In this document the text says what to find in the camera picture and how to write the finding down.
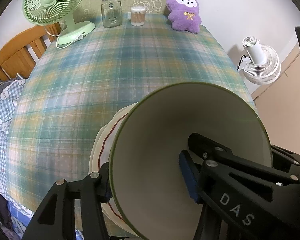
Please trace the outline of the green-rim ceramic bowl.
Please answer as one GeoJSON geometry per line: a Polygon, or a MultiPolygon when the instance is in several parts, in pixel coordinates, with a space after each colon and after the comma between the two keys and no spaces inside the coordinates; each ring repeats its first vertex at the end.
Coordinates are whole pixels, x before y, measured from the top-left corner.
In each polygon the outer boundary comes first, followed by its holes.
{"type": "Polygon", "coordinates": [[[116,207],[142,239],[193,239],[202,206],[189,196],[179,154],[192,133],[270,167],[270,141],[255,110],[237,94],[203,82],[162,87],[124,118],[109,161],[116,207]]]}

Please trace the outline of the white red-flower plate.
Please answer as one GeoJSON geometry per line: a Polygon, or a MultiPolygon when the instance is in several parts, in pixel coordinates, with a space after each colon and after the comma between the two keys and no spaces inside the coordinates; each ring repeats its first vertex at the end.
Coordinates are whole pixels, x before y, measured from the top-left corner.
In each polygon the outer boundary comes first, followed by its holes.
{"type": "MultiPolygon", "coordinates": [[[[97,157],[98,167],[101,167],[104,163],[108,163],[110,161],[111,147],[113,145],[116,133],[119,130],[119,127],[125,119],[127,113],[128,112],[124,110],[120,113],[115,114],[111,121],[102,130],[101,136],[98,141],[101,147],[99,155],[97,157]]],[[[120,212],[116,207],[113,198],[111,198],[111,200],[107,204],[102,203],[102,209],[106,216],[117,226],[127,231],[130,230],[130,227],[125,223],[122,216],[120,215],[120,212]]]]}

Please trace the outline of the beige cabinet door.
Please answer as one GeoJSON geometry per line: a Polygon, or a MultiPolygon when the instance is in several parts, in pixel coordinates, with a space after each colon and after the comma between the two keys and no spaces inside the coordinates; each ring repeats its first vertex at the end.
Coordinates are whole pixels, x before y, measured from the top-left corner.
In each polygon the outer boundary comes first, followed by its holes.
{"type": "Polygon", "coordinates": [[[252,94],[270,142],[300,155],[300,49],[281,63],[282,73],[252,94]]]}

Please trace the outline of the large scalloped yellow-flower plate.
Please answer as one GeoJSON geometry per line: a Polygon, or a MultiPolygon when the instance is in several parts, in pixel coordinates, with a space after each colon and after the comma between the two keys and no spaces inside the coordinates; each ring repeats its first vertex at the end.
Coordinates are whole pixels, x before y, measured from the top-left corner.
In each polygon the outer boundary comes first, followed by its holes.
{"type": "MultiPolygon", "coordinates": [[[[121,111],[126,110],[128,113],[130,112],[130,110],[132,110],[132,108],[134,107],[134,104],[131,104],[127,107],[124,107],[122,109],[120,109],[117,113],[120,113],[121,111]]],[[[97,166],[97,157],[99,155],[99,151],[100,151],[100,143],[99,138],[101,136],[102,130],[104,129],[104,127],[106,126],[104,125],[98,132],[94,145],[93,145],[93,149],[91,150],[91,155],[90,155],[90,160],[89,160],[89,173],[91,172],[98,172],[100,170],[101,167],[97,166]]],[[[121,227],[117,226],[113,221],[111,221],[106,214],[104,213],[103,209],[102,209],[103,214],[105,215],[105,221],[106,221],[106,225],[108,227],[108,232],[110,235],[113,236],[127,236],[127,237],[138,237],[138,235],[130,228],[130,230],[125,230],[122,229],[121,227]]]]}

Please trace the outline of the white floor fan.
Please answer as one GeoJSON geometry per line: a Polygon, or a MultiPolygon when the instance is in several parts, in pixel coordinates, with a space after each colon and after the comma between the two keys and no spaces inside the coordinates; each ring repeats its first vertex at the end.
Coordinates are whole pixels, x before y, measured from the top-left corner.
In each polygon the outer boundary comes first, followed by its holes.
{"type": "Polygon", "coordinates": [[[256,85],[273,83],[281,73],[281,63],[277,52],[269,45],[262,44],[254,36],[243,39],[243,48],[248,60],[239,66],[245,78],[256,85]]]}

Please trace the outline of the blue checkered bedding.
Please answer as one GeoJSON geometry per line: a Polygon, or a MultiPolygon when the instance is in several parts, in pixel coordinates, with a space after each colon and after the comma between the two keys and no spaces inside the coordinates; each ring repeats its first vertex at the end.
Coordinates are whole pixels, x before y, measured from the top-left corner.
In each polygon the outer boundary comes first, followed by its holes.
{"type": "Polygon", "coordinates": [[[7,191],[7,141],[12,119],[26,79],[9,81],[0,92],[0,228],[8,239],[21,239],[33,212],[7,191]]]}

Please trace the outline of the plaid green tablecloth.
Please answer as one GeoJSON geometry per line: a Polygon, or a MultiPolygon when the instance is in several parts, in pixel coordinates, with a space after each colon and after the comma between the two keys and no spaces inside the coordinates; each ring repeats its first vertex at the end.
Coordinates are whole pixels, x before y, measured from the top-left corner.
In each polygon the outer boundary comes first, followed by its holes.
{"type": "Polygon", "coordinates": [[[7,140],[7,192],[35,211],[59,178],[88,174],[99,130],[148,93],[187,81],[214,83],[253,99],[227,53],[205,28],[171,28],[162,15],[141,27],[96,27],[64,49],[49,46],[31,72],[7,140]]]}

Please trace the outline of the purple plush bunny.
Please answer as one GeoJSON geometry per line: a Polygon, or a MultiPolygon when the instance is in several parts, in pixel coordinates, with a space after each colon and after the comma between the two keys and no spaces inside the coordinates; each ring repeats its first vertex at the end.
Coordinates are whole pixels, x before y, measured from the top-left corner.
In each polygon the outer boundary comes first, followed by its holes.
{"type": "Polygon", "coordinates": [[[173,30],[199,33],[202,19],[197,0],[167,0],[166,7],[170,12],[168,20],[173,30]]]}

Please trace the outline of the cotton swab container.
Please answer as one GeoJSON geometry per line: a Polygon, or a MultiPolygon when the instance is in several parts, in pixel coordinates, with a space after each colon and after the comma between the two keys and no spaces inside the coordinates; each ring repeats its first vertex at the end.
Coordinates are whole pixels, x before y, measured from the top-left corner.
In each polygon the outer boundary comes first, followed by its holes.
{"type": "Polygon", "coordinates": [[[131,7],[130,23],[132,26],[139,27],[144,25],[146,17],[146,8],[143,6],[131,7]]]}

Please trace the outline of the glass jar with lid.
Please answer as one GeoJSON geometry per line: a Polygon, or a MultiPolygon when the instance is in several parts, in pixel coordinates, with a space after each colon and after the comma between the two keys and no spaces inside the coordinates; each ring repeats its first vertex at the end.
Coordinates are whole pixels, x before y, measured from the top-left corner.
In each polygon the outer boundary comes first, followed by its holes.
{"type": "Polygon", "coordinates": [[[101,0],[102,22],[105,28],[122,24],[121,0],[101,0]]]}

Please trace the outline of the green desk fan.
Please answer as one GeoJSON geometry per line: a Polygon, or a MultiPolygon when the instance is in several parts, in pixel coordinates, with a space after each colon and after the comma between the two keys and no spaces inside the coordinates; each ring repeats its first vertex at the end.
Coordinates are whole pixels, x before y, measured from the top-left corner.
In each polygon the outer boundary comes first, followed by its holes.
{"type": "Polygon", "coordinates": [[[48,26],[63,20],[65,29],[56,36],[56,47],[64,49],[82,40],[95,29],[90,21],[75,23],[73,13],[82,0],[23,0],[25,18],[35,24],[48,26]]]}

